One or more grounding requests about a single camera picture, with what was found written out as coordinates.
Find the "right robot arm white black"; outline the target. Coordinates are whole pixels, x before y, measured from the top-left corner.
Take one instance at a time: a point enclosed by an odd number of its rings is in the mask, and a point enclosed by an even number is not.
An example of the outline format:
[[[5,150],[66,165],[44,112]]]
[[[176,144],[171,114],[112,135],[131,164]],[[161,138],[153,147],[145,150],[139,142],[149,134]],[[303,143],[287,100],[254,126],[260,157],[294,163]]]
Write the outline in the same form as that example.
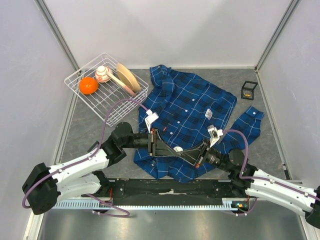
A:
[[[215,147],[202,143],[194,148],[183,150],[175,147],[179,157],[191,165],[204,166],[208,163],[229,173],[229,191],[235,197],[250,196],[262,198],[303,216],[315,228],[320,227],[320,189],[313,189],[286,182],[263,170],[246,164],[241,170],[245,155],[234,148],[227,154]]]

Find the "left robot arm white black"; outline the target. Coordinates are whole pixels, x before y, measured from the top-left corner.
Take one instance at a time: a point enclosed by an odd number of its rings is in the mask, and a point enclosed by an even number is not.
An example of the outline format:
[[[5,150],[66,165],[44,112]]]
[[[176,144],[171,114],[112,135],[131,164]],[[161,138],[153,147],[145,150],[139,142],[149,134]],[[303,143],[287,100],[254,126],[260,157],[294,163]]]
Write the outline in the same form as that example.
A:
[[[158,129],[134,133],[128,122],[121,122],[106,141],[95,143],[87,154],[58,165],[37,164],[22,185],[23,208],[41,215],[66,199],[87,194],[106,196],[110,185],[102,170],[124,159],[125,149],[145,149],[151,157],[178,155]]]

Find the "blue plaid shirt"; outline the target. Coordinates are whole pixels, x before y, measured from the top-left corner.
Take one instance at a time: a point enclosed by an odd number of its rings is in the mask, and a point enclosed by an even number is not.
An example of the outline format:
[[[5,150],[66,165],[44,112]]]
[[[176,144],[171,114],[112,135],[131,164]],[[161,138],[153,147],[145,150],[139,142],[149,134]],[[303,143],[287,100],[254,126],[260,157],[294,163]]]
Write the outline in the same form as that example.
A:
[[[172,148],[192,148],[210,137],[208,126],[225,129],[236,107],[237,97],[194,73],[176,71],[165,65],[151,67],[154,86],[143,103],[158,114],[152,127]],[[214,167],[199,168],[179,157],[152,157],[146,149],[135,152],[134,163],[155,179],[165,176],[180,183],[196,179]]]

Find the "amber round brooch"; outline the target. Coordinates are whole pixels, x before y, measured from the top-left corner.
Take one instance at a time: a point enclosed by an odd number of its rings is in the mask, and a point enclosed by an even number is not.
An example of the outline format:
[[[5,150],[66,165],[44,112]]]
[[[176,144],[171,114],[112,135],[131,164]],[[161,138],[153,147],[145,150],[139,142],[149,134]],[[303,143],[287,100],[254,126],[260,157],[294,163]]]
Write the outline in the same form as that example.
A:
[[[247,97],[247,98],[250,98],[250,97],[251,97],[251,93],[250,93],[250,92],[248,92],[248,93],[246,92],[246,93],[244,93],[243,95],[244,95],[245,97]]]
[[[180,146],[175,146],[173,149],[174,149],[176,152],[182,152],[182,151],[183,151],[183,148],[180,147]]]

